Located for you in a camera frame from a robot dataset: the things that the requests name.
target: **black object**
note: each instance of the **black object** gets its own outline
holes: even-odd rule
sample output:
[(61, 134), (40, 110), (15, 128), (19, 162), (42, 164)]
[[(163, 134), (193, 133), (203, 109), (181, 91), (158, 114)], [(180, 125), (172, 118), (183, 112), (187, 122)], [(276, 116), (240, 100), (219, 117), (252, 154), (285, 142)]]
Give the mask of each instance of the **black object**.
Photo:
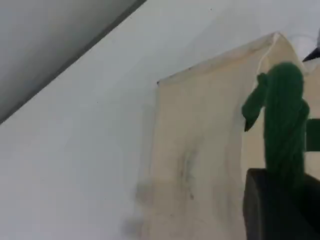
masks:
[(316, 48), (308, 56), (306, 56), (305, 59), (303, 59), (303, 62), (310, 61), (310, 60), (317, 59), (317, 58), (320, 58), (319, 48)]
[(297, 205), (265, 169), (246, 175), (243, 217), (247, 240), (320, 240), (320, 182), (305, 175)]
[(306, 122), (306, 151), (320, 152), (320, 119), (308, 119)]

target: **white wall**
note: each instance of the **white wall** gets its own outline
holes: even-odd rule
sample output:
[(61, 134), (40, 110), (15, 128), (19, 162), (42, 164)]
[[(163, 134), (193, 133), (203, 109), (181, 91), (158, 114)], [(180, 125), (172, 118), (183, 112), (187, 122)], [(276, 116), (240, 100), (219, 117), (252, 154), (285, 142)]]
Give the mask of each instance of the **white wall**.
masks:
[(269, 32), (298, 34), (294, 25), (316, 8), (313, 0), (148, 0), (0, 125), (0, 239), (132, 239), (156, 82)]
[(135, 0), (2, 0), (0, 119)]

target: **dark gray surface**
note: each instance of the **dark gray surface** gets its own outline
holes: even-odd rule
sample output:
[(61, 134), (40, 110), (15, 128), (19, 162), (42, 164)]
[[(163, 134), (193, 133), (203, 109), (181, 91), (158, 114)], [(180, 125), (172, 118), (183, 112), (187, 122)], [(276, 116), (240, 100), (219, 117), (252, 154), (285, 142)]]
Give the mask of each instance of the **dark gray surface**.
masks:
[[(103, 29), (96, 37), (94, 37), (88, 44), (86, 44), (81, 49), (77, 50), (75, 54), (68, 57), (66, 61), (63, 61), (60, 64), (60, 67), (54, 72), (47, 72), (44, 70), (44, 73), (34, 73), (34, 77), (29, 77), (25, 81), (23, 78), (27, 78), (26, 71), (30, 70), (31, 60), (38, 60), (36, 54), (32, 54), (29, 61), (24, 62), (24, 65), (19, 65), (16, 71), (13, 71), (13, 74), (4, 74), (4, 77), (1, 79), (1, 100), (0, 100), (0, 124), (2, 124), (6, 119), (8, 119), (12, 114), (14, 114), (19, 108), (21, 108), (27, 101), (34, 97), (39, 91), (46, 87), (51, 81), (53, 81), (57, 76), (64, 72), (70, 65), (77, 61), (81, 56), (83, 56), (88, 50), (90, 50), (96, 43), (98, 43), (102, 38), (104, 38), (108, 33), (110, 33), (115, 27), (117, 27), (123, 20), (125, 20), (129, 15), (131, 15), (136, 9), (138, 9), (146, 0), (135, 0), (130, 7), (123, 11), (112, 23)], [(14, 83), (12, 80), (18, 80), (18, 84)]]

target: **green knitted figure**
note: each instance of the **green knitted figure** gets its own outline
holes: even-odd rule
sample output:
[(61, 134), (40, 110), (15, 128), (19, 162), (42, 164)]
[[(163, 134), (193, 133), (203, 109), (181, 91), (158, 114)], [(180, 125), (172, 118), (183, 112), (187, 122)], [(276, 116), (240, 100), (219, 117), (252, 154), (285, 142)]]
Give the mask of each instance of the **green knitted figure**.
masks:
[(245, 131), (264, 110), (264, 154), (266, 170), (299, 202), (304, 184), (305, 132), (309, 106), (303, 100), (304, 77), (290, 62), (275, 65), (260, 74), (258, 86), (242, 107)]

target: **cream fabric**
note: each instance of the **cream fabric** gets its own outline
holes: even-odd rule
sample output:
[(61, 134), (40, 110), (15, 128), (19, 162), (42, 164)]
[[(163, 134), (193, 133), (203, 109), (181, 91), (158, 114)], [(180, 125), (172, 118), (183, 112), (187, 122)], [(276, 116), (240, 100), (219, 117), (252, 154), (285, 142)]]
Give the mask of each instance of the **cream fabric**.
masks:
[[(246, 239), (245, 174), (264, 166), (263, 116), (244, 133), (241, 106), (257, 73), (282, 61), (308, 75), (289, 42), (276, 33), (159, 82), (143, 239)], [(319, 74), (320, 68), (309, 74), (305, 88), (311, 115), (318, 117)], [(308, 154), (316, 169), (313, 158)]]

